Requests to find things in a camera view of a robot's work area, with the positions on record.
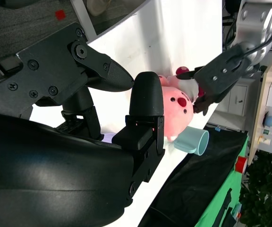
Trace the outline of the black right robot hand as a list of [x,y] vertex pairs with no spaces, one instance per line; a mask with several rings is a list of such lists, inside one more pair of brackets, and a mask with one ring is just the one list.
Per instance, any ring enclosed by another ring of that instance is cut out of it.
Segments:
[[[162,87],[91,48],[73,23],[0,62],[0,227],[102,227],[164,156]],[[131,91],[126,126],[103,141],[89,88]]]

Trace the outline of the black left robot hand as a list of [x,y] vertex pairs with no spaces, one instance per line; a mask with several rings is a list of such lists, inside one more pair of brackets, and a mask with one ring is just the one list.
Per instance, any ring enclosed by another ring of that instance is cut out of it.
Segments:
[[249,57],[237,44],[218,55],[205,66],[184,72],[180,80],[194,79],[204,91],[204,95],[193,104],[194,113],[207,112],[213,103],[220,103],[243,76],[250,76],[260,69],[260,64],[252,65]]

